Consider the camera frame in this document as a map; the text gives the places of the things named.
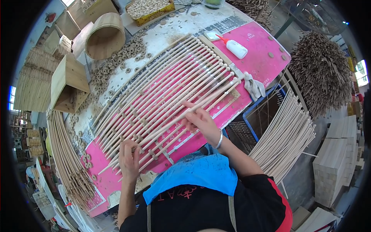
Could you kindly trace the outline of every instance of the workbench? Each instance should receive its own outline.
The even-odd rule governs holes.
[[[186,12],[187,8],[183,13],[176,12],[175,17],[166,16],[153,22],[149,26],[147,35],[143,36],[143,42],[147,46],[147,52],[153,55],[157,54],[169,44],[188,33],[200,36],[203,35],[204,31],[217,29],[223,34],[226,33],[224,37],[229,39],[233,38],[241,43],[249,52],[244,59],[238,60],[225,48],[221,40],[214,41],[213,45],[218,47],[238,69],[242,72],[249,72],[253,75],[254,79],[262,82],[265,87],[267,87],[290,62],[290,54],[277,40],[259,24],[253,21],[253,19],[228,3],[218,10],[208,9],[201,4],[191,5],[188,13]],[[192,16],[190,14],[191,12],[197,12],[197,15]],[[161,20],[166,20],[167,23],[161,25]],[[128,41],[132,36],[128,31],[125,31],[125,33],[126,41]],[[268,52],[274,54],[274,59],[268,56]],[[81,59],[86,59],[86,67],[90,72],[102,62],[90,59],[85,52],[78,58],[80,61]],[[125,65],[127,68],[134,70],[136,67],[142,67],[148,60],[148,58],[145,58],[136,62],[134,59],[129,59],[125,61]],[[96,216],[116,206],[120,198],[121,183],[119,183],[118,180],[121,175],[115,175],[118,169],[115,169],[115,171],[108,169],[98,175],[98,173],[108,165],[109,160],[106,160],[104,154],[93,141],[95,135],[93,134],[94,129],[91,127],[96,116],[111,97],[108,95],[108,91],[118,90],[127,80],[132,78],[134,73],[134,71],[126,73],[125,70],[121,70],[119,67],[116,69],[116,72],[116,75],[111,76],[108,90],[100,97],[98,104],[91,104],[87,109],[83,110],[79,115],[79,121],[75,124],[76,134],[78,131],[82,131],[83,140],[88,142],[86,152],[91,155],[91,163],[93,164],[93,167],[90,168],[88,172],[90,175],[95,174],[97,176],[97,180],[94,181],[97,189],[94,197],[95,205],[88,204],[91,208],[89,211],[90,217]],[[237,117],[252,102],[249,93],[244,89],[244,81],[236,87],[236,91],[237,94],[233,94],[229,98],[227,97],[210,111],[210,115],[219,128],[224,128],[228,125],[229,122]],[[75,150],[78,151],[77,142],[74,141],[73,138],[71,138],[71,140],[75,146]],[[142,171],[137,181],[135,193],[149,186],[158,173],[168,169],[181,157],[198,150],[205,143],[206,141],[200,133],[194,135],[187,132],[184,134],[174,143],[174,146],[171,146],[171,149],[166,151],[169,155],[168,158],[161,155],[156,162],[152,162]]]

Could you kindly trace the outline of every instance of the pink cutting mat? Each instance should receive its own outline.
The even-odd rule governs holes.
[[[251,73],[254,79],[264,83],[265,87],[272,82],[272,80],[280,73],[280,71],[285,68],[290,61],[289,54],[286,51],[281,52],[279,50],[280,44],[275,39],[269,40],[268,36],[271,35],[256,22],[250,22],[244,26],[232,30],[230,33],[224,34],[223,36],[225,38],[234,39],[241,45],[247,47],[249,52],[246,57],[242,60],[239,60],[226,49],[222,41],[218,40],[214,41],[213,43],[222,52],[224,52],[242,72],[247,71]],[[268,52],[273,53],[274,57],[270,58],[268,56]],[[282,55],[286,55],[287,59],[283,60],[281,58]],[[210,115],[214,118],[214,121],[219,128],[224,128],[251,102],[249,93],[244,88],[244,81],[242,81],[242,83],[236,87],[236,90],[240,94],[238,98],[229,94],[223,99],[223,101],[218,103],[213,109],[210,110]],[[162,139],[170,134],[175,127],[179,126],[181,126],[180,121],[178,124],[175,124],[167,132],[165,132],[164,136],[159,138],[159,141],[162,141]],[[171,137],[165,141],[163,147],[166,146],[167,142],[174,139],[174,137]],[[176,163],[176,161],[185,155],[197,151],[205,143],[206,140],[200,133],[192,135],[190,132],[186,132],[179,138],[179,140],[167,148],[167,153],[169,154],[171,160]],[[99,190],[100,194],[106,199],[105,202],[101,203],[98,207],[89,212],[90,217],[94,217],[114,206],[109,205],[107,197],[113,192],[121,190],[121,183],[117,182],[121,178],[121,174],[115,175],[118,169],[115,169],[115,171],[108,169],[107,171],[98,175],[98,173],[108,165],[109,160],[106,160],[104,157],[105,154],[97,146],[94,140],[88,145],[86,152],[91,155],[91,162],[93,163],[93,167],[90,168],[88,172],[90,175],[97,175],[97,180],[94,181],[94,184],[96,185],[96,188]],[[147,158],[141,165],[146,163],[149,159],[150,158]],[[160,173],[168,169],[171,165],[171,162],[163,154],[161,154],[158,159],[150,163],[142,171],[142,173],[145,173],[149,170]]]

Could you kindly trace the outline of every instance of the silver bracelet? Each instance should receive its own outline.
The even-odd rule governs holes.
[[[221,146],[221,142],[222,142],[222,140],[223,140],[223,132],[221,131],[221,129],[219,129],[219,130],[220,130],[220,139],[219,139],[219,143],[218,143],[218,145],[217,145],[216,147],[213,147],[213,146],[212,146],[212,148],[214,148],[214,149],[219,149],[220,146]]]

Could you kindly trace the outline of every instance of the glue bottle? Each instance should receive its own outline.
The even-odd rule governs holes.
[[[242,59],[246,56],[247,49],[244,46],[242,46],[241,44],[237,43],[234,40],[225,39],[217,34],[215,35],[218,36],[221,40],[223,40],[223,42],[227,45],[227,49],[231,51],[231,53],[233,53],[237,58]]]

